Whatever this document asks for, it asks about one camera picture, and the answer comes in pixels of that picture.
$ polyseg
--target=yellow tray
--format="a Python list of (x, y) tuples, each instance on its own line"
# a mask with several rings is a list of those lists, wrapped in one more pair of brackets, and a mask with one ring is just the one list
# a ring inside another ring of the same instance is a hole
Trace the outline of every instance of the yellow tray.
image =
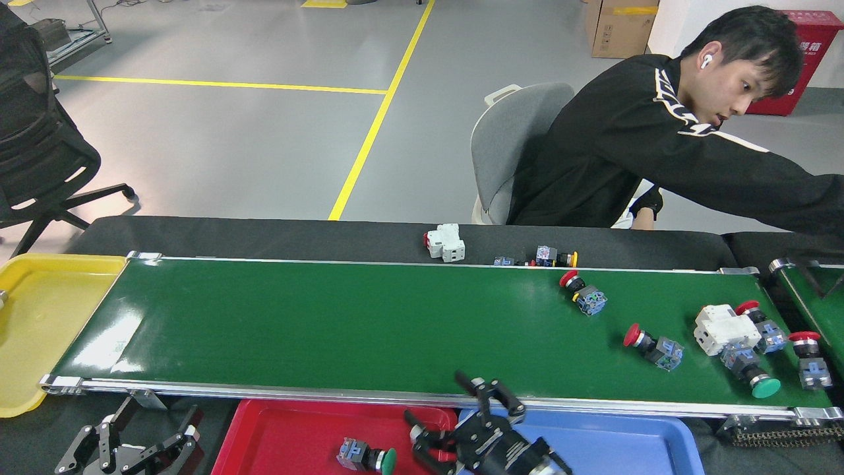
[(31, 411), (46, 395), (44, 374), (82, 330), (126, 260), (22, 254), (0, 267), (0, 418)]

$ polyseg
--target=man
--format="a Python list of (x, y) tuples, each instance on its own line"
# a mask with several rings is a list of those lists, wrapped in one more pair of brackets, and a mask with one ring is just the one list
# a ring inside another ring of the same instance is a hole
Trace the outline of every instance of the man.
[[(508, 224), (611, 227), (645, 178), (714, 210), (784, 229), (844, 237), (844, 176), (813, 176), (719, 132), (753, 101), (797, 83), (796, 25), (765, 7), (710, 23), (679, 57), (640, 55), (586, 85), (540, 152), (520, 161)], [(662, 206), (652, 188), (636, 224)]]

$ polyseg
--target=green conveyor belt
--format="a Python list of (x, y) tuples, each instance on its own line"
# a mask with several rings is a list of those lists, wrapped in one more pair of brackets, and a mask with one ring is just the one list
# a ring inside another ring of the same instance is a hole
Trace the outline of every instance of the green conveyor belt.
[[(812, 267), (809, 272), (822, 289), (830, 289), (844, 269)], [(832, 358), (839, 376), (844, 376), (844, 287), (838, 287), (821, 298), (796, 267), (782, 268), (776, 276), (784, 284), (808, 326), (795, 328), (794, 331), (813, 330), (820, 333), (825, 354)]]
[[(692, 336), (707, 304), (746, 300), (782, 324), (749, 275), (581, 270), (609, 302), (580, 313), (564, 269), (130, 259), (53, 371), (84, 378), (459, 394), (455, 369), (519, 396), (828, 407), (790, 349), (758, 400)], [(638, 322), (685, 346), (669, 373), (622, 340)]]

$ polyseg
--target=epoxy floor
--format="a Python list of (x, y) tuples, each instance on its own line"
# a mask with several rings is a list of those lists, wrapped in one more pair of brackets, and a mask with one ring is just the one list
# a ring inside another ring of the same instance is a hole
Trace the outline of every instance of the epoxy floor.
[[(54, 68), (58, 100), (103, 157), (84, 191), (126, 182), (140, 202), (117, 194), (76, 212), (469, 223), (469, 136), (484, 96), (549, 81), (578, 90), (619, 61), (590, 56), (576, 0), (303, 3), (104, 9), (113, 42)], [(68, 27), (93, 18), (81, 0), (13, 11)], [(844, 173), (844, 90), (810, 89), (790, 117), (723, 130), (810, 172)], [(773, 229), (671, 193), (657, 227)], [(0, 262), (24, 231), (0, 231)], [(54, 222), (32, 250), (61, 252), (79, 233)]]

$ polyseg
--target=yellow floor line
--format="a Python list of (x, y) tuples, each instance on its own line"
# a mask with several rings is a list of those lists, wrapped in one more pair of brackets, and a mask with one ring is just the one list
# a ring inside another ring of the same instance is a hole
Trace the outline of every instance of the yellow floor line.
[(348, 92), (351, 94), (376, 94), (384, 96), (387, 91), (379, 89), (355, 89), (349, 87), (326, 87), (317, 85), (272, 85), (265, 83), (225, 83), (217, 81), (185, 81), (181, 79), (107, 78), (101, 76), (70, 76), (56, 74), (56, 79), (73, 81), (100, 81), (106, 83), (133, 83), (149, 85), (200, 85), (212, 87), (241, 87), (252, 89), (315, 90), (320, 92)]
[(343, 214), (343, 210), (345, 209), (346, 204), (349, 201), (349, 196), (352, 194), (352, 190), (354, 189), (354, 184), (358, 181), (360, 170), (363, 169), (364, 163), (366, 163), (366, 157), (369, 155), (370, 150), (372, 150), (372, 144), (375, 142), (375, 137), (378, 135), (378, 130), (381, 129), (381, 123), (384, 122), (384, 116), (387, 115), (387, 109), (390, 108), (390, 102), (392, 102), (392, 97), (396, 95), (398, 83), (402, 81), (402, 76), (404, 76), (404, 70), (408, 67), (410, 57), (414, 54), (416, 43), (419, 41), (419, 37), (422, 36), (422, 29), (425, 28), (425, 23), (428, 22), (430, 11), (431, 9), (433, 9), (435, 2), (436, 0), (430, 0), (428, 2), (428, 6), (425, 8), (425, 12), (422, 14), (422, 18), (419, 20), (419, 24), (416, 25), (416, 31), (414, 32), (413, 37), (410, 39), (410, 44), (408, 44), (407, 50), (404, 51), (404, 57), (402, 57), (402, 61), (398, 65), (398, 70), (396, 71), (396, 74), (392, 77), (390, 87), (387, 88), (387, 95), (384, 96), (384, 100), (381, 101), (381, 107), (378, 108), (378, 113), (375, 115), (375, 120), (372, 121), (369, 133), (366, 135), (366, 139), (364, 139), (364, 144), (360, 147), (360, 151), (358, 152), (357, 158), (354, 159), (352, 169), (351, 171), (349, 171), (349, 175), (346, 177), (346, 183), (344, 183), (343, 189), (340, 190), (340, 195), (334, 202), (334, 207), (331, 209), (331, 214), (328, 215), (329, 221), (338, 221), (340, 219), (340, 216)]
[(303, 8), (346, 8), (346, 0), (307, 0)]

